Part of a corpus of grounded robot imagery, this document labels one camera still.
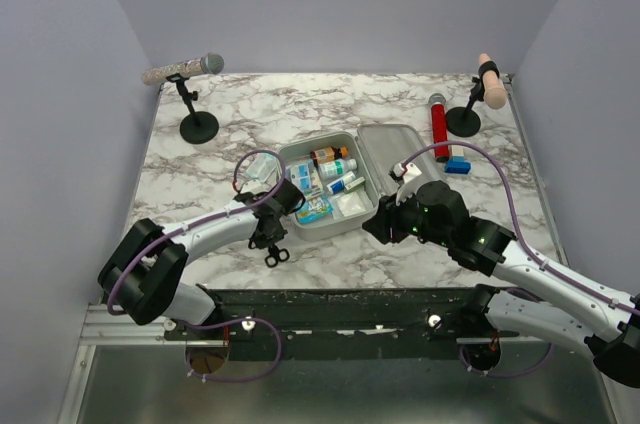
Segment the white green medicine bottle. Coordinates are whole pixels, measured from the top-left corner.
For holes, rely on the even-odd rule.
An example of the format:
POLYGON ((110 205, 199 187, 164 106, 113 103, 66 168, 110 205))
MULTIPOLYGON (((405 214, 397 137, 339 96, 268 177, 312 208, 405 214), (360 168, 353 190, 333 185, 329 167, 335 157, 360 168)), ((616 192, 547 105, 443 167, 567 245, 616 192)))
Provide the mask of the white green medicine bottle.
POLYGON ((330 179, 355 171, 357 167, 358 163, 355 159, 337 159, 320 164, 318 172, 322 179, 330 179))

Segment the white gauze pad pack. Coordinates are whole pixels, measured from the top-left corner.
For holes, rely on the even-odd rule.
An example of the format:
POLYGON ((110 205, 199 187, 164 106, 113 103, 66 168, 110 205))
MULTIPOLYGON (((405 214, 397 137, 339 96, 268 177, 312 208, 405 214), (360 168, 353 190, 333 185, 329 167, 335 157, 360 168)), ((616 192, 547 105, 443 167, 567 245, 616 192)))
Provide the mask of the white gauze pad pack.
POLYGON ((367 196, 353 192, 341 194, 335 200, 337 209, 343 217, 353 217, 370 210, 371 203, 367 196))

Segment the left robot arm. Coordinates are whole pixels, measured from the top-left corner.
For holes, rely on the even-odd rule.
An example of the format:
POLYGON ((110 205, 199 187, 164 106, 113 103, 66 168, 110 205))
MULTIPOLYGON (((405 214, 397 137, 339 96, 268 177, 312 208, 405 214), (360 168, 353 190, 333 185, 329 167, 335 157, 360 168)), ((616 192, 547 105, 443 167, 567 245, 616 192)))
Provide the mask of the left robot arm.
POLYGON ((201 285, 181 281, 192 262, 236 242, 266 250, 269 268, 289 259, 277 243, 287 231, 281 219, 302 207, 302 192, 285 179, 271 192, 240 193, 211 214, 171 225, 137 221, 98 274, 112 306, 138 325, 159 317, 187 323, 201 339, 214 337, 222 324, 216 299, 201 285))

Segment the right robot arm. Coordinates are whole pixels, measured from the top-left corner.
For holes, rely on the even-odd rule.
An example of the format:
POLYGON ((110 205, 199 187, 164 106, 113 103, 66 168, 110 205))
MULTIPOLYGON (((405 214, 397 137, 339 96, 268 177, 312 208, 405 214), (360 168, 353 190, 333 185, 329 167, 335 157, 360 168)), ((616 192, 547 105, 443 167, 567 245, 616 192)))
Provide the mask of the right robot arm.
POLYGON ((528 301, 477 286, 460 323, 480 336, 493 328, 535 337, 591 357, 608 378, 639 385, 639 300, 587 279, 535 251, 514 232, 469 214, 462 196, 442 181, 422 185, 403 202, 380 199, 363 229, 382 244, 409 236, 444 247, 461 267, 494 276, 536 296, 528 301))

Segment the grey medicine kit case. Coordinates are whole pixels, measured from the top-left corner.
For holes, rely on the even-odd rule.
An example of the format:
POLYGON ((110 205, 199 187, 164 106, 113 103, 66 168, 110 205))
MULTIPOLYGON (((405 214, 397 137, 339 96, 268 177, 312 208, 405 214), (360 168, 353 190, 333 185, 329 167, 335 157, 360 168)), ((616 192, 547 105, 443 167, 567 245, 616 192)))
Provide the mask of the grey medicine kit case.
POLYGON ((291 217, 294 234, 319 241, 359 229, 374 216, 379 199, 396 192, 392 166, 425 146, 408 125, 374 124, 281 147, 287 178, 307 199, 291 217))

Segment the blue white wipes packet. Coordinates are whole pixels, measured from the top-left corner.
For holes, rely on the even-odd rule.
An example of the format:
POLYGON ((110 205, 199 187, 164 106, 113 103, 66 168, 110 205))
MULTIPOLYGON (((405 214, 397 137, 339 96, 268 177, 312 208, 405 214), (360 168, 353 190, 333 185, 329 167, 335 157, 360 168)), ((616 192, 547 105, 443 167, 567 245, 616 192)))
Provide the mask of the blue white wipes packet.
POLYGON ((289 180, 301 192, 310 191, 313 188, 312 168, 308 163, 294 164, 288 168, 289 180))

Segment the cotton swab bag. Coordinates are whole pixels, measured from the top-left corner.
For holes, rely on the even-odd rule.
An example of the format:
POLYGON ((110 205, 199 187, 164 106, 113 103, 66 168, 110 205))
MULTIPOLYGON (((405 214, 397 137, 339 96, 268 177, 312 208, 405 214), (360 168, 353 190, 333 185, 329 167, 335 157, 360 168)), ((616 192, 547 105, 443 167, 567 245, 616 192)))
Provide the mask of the cotton swab bag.
POLYGON ((296 219, 301 225, 305 225, 327 217, 332 212, 331 202, 322 194, 307 200, 296 212, 296 219))

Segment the amber medicine bottle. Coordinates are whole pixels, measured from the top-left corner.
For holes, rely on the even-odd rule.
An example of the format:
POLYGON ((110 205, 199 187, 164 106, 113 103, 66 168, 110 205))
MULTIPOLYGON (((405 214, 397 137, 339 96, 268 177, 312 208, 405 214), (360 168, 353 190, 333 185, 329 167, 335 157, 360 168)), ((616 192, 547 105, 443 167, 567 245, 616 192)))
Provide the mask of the amber medicine bottle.
POLYGON ((310 153, 310 158, 313 161, 315 167, 318 167, 320 164, 335 161, 337 159, 347 158, 348 156, 349 150, 344 146, 329 146, 322 149, 314 150, 310 153))

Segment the black handled scissors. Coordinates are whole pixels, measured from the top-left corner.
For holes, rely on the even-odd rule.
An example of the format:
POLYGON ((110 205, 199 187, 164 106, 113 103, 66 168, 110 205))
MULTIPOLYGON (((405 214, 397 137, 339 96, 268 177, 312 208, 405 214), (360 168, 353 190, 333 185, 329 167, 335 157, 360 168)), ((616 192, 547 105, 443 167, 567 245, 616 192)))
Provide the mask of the black handled scissors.
POLYGON ((268 254, 264 262, 268 268, 275 268, 279 264, 287 262, 290 259, 290 253, 287 249, 279 248, 277 245, 268 247, 268 254))

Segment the green medicine box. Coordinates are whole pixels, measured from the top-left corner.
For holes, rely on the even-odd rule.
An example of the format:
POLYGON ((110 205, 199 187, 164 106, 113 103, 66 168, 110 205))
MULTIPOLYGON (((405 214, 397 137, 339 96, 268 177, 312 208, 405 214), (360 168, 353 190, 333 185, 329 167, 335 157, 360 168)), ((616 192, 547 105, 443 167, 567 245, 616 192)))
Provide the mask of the green medicine box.
POLYGON ((364 177, 358 177, 345 185, 344 192, 345 193, 354 192, 357 189, 363 187, 365 183, 366 183, 366 179, 364 177))

